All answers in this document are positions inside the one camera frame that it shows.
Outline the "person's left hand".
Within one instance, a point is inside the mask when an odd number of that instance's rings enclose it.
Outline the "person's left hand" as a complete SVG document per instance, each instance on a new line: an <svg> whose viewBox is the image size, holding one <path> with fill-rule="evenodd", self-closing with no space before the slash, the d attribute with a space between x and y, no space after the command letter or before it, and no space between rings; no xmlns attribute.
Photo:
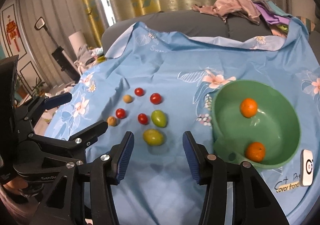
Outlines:
<svg viewBox="0 0 320 225"><path fill-rule="evenodd" d="M17 176L7 184L3 185L3 187L8 191L17 194L19 193L19 190L27 188L28 183L20 176Z"/></svg>

